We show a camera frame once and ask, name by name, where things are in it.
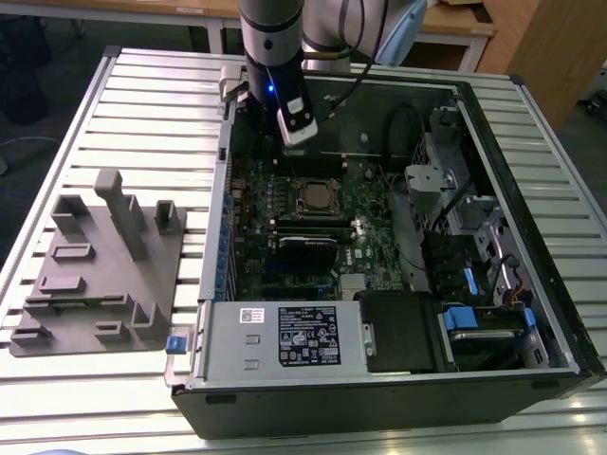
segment white sticker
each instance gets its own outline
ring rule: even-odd
[[[241,308],[240,323],[241,324],[263,324],[265,317],[264,308]]]
[[[202,14],[204,10],[202,8],[175,8],[177,12],[189,12],[191,14]]]
[[[301,97],[296,98],[295,100],[291,100],[286,104],[288,108],[288,112],[291,114],[297,114],[304,109],[304,100]]]
[[[471,31],[472,35],[487,35],[491,36],[493,34],[492,30],[481,30],[479,28],[473,28]]]

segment barcode sticker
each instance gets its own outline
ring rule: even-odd
[[[241,308],[240,323],[241,324],[263,324],[265,318],[264,308]]]

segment aluminum extrusion table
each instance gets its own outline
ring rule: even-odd
[[[0,275],[2,454],[50,448],[89,454],[607,451],[607,383],[542,402],[497,425],[208,442],[195,436],[165,387],[164,352],[12,357],[11,330],[53,235],[53,202],[58,194],[77,193],[89,204],[100,203],[93,192],[100,167],[119,168],[125,192],[136,194],[142,206],[172,199],[187,208],[172,324],[195,322],[220,124],[217,80],[224,64],[241,61],[114,50],[101,60]],[[505,76],[375,71],[466,79],[473,86],[590,337],[607,356],[607,220],[527,89]],[[180,356],[175,368],[186,372],[189,358]]]

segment blue tab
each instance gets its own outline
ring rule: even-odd
[[[466,275],[466,280],[468,280],[468,288],[470,289],[470,293],[472,296],[478,296],[478,286],[476,285],[476,281],[474,280],[474,275],[472,274],[472,269],[466,267],[464,269],[464,275]]]
[[[186,354],[188,352],[188,337],[185,335],[170,335],[164,347],[167,354]]]
[[[478,329],[474,310],[469,306],[453,306],[443,313],[443,319],[448,331]]]
[[[527,327],[535,327],[535,316],[533,316],[533,310],[531,308],[524,309],[524,321],[527,323]]]

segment black cable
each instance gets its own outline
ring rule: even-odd
[[[466,183],[464,183],[464,185],[457,189],[449,203],[442,210],[440,210],[440,213],[438,213],[438,216],[432,222],[430,232],[434,232],[434,230],[438,226],[438,223],[440,223],[440,221],[449,214],[451,209],[455,207],[455,204],[457,204],[462,199],[462,197],[464,197],[464,194],[466,194],[466,191],[468,191],[471,185],[472,179],[469,178],[468,180],[466,180]]]
[[[352,47],[348,47],[347,49],[343,50],[342,52],[338,52],[337,60],[350,57],[354,51],[359,50],[360,43],[362,43],[362,36],[364,35],[364,23],[366,21],[366,18],[365,18],[365,11],[364,11],[364,0],[359,0],[359,3],[360,3],[359,37],[357,38],[356,43]]]
[[[421,266],[419,266],[419,265],[415,265],[414,263],[412,263],[412,262],[411,262],[411,260],[410,260],[410,259],[409,259],[407,256],[405,256],[405,253],[403,253],[403,252],[401,251],[401,249],[400,249],[400,247],[399,247],[399,246],[396,246],[396,251],[398,251],[398,254],[400,255],[400,257],[401,257],[402,259],[404,259],[404,260],[405,260],[405,262],[406,262],[408,265],[410,265],[411,267],[416,268],[417,270],[421,270],[422,272],[428,272],[428,270],[426,270],[424,267],[421,267]]]
[[[413,112],[415,114],[415,119],[419,122],[420,137],[415,143],[415,146],[417,146],[419,141],[424,139],[424,135],[426,134],[424,119],[421,117],[421,114],[419,114],[419,111],[408,101],[401,101],[399,104],[393,107],[390,112],[388,112],[388,115],[381,124],[381,150],[384,154],[384,161],[386,163],[390,161],[390,158],[392,157],[392,152],[390,151],[390,131],[394,125],[396,114],[398,114],[401,110]]]
[[[377,31],[376,43],[373,48],[373,53],[371,54],[371,58],[369,59],[369,63],[364,67],[361,73],[357,76],[356,80],[350,84],[348,88],[336,99],[330,102],[330,111],[329,114],[323,118],[319,118],[317,123],[322,123],[328,120],[331,117],[331,112],[333,112],[340,104],[342,104],[352,93],[362,84],[362,81],[367,76],[369,71],[371,71],[371,66],[376,60],[377,54],[379,53],[379,45],[381,44],[381,36],[383,35],[383,30],[386,27],[386,19],[388,18],[388,0],[383,0],[383,9],[381,11],[381,22],[379,23],[379,30]]]
[[[504,256],[502,256],[500,262],[498,263],[497,270],[495,271],[495,275],[491,279],[491,284],[489,285],[489,292],[487,293],[487,306],[491,306],[491,303],[493,302],[493,294],[495,294],[495,287],[497,286],[497,281],[500,278],[500,271],[502,270],[502,266],[510,258],[516,261],[516,263],[512,265],[512,268],[516,269],[518,267],[519,260],[516,259],[512,253],[506,253],[504,254]]]

